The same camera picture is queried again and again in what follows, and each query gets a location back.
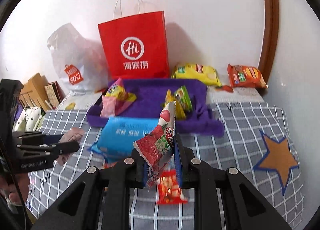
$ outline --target purple towel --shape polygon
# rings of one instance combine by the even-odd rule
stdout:
[[[207,108],[207,87],[195,79],[124,79],[127,92],[134,93],[137,100],[120,116],[138,118],[158,118],[162,110],[167,90],[175,92],[185,85],[193,112],[187,114],[186,120],[176,120],[176,133],[198,133],[222,137],[224,125],[221,121],[212,118],[211,110]],[[102,107],[92,106],[87,112],[87,120],[91,126],[104,127],[108,118],[101,118]]]

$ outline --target white plastic bag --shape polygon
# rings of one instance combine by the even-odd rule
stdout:
[[[56,30],[48,39],[54,69],[72,92],[95,92],[108,85],[107,60],[71,23]]]

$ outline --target star shape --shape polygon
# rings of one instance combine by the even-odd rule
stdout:
[[[299,167],[298,162],[290,152],[287,137],[282,138],[278,142],[268,137],[262,131],[260,131],[260,133],[267,148],[267,153],[253,167],[253,169],[277,172],[282,195],[284,195],[290,178],[291,170]]]

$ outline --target grid tablecloth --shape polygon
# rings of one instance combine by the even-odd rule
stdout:
[[[277,140],[284,136],[289,139],[290,150],[299,162],[299,157],[290,140],[285,112],[267,103],[219,103],[210,108],[225,123],[225,135],[222,138],[202,135],[182,135],[183,145],[190,147],[195,156],[211,166],[226,170],[236,167],[267,198],[292,228],[302,221],[303,184],[300,168],[293,169],[284,196],[275,172],[253,171],[252,167],[266,153],[259,130]],[[88,166],[101,167],[103,159],[87,151],[101,132],[92,128],[85,119],[85,111],[50,111],[46,114],[41,131],[60,134],[71,127],[86,131],[80,149],[63,166],[55,164],[53,169],[30,174],[32,187],[27,206],[39,217],[52,202],[85,170]],[[156,204],[156,188],[132,189],[130,195],[130,229],[193,229],[194,190],[183,190],[189,199],[188,204]],[[224,215],[220,202],[221,223],[224,227]]]

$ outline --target shopping bag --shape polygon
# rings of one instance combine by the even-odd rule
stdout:
[[[98,29],[113,79],[169,77],[164,12],[141,14],[139,6],[139,14],[101,23]]]
[[[77,93],[95,92],[108,85],[107,62],[71,23],[48,39],[53,67],[64,86]]]

